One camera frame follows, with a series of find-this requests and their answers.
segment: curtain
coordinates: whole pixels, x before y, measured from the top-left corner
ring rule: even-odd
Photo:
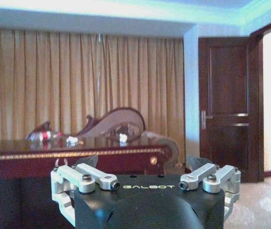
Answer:
[[[183,40],[0,29],[0,139],[50,120],[76,133],[122,106],[173,138],[185,161]]]
[[[64,133],[95,116],[98,36],[0,29],[0,139],[50,120]]]
[[[184,162],[183,40],[105,36],[101,76],[101,113],[137,109],[147,130],[178,143]]]

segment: plastic bottle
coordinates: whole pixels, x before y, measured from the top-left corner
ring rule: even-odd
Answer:
[[[61,136],[62,136],[61,132],[55,131],[35,132],[31,134],[30,140],[33,142],[47,142],[52,141]]]

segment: mahogany desk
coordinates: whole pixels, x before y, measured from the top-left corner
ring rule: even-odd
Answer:
[[[0,141],[0,229],[72,228],[51,198],[50,171],[56,159],[72,165],[79,158],[98,155],[97,168],[113,174],[164,174],[171,158],[166,145],[139,138],[126,146],[106,138],[81,139],[46,145],[30,141]]]

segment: carpet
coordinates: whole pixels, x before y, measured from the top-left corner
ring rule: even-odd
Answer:
[[[240,185],[240,199],[225,229],[271,229],[271,177],[261,183]]]

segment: wooden door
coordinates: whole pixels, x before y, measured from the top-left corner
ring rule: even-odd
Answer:
[[[200,156],[237,166],[243,182],[263,179],[258,60],[257,39],[199,39]]]

